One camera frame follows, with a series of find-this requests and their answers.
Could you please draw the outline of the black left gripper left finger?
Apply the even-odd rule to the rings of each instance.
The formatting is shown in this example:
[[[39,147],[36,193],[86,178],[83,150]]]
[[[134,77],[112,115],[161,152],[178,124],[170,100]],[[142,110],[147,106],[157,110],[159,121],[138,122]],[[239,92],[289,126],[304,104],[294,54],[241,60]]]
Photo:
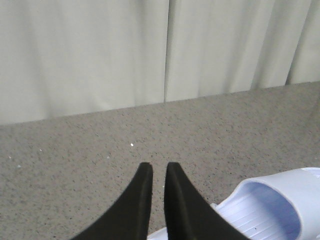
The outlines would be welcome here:
[[[152,205],[153,168],[148,162],[138,169],[113,205],[76,240],[146,240]]]

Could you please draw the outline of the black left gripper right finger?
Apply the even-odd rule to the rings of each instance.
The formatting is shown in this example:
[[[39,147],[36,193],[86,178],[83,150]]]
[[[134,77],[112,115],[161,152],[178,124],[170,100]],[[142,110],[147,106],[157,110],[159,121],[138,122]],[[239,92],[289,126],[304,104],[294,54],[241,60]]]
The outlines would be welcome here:
[[[164,213],[169,240],[246,240],[200,195],[178,162],[166,168]]]

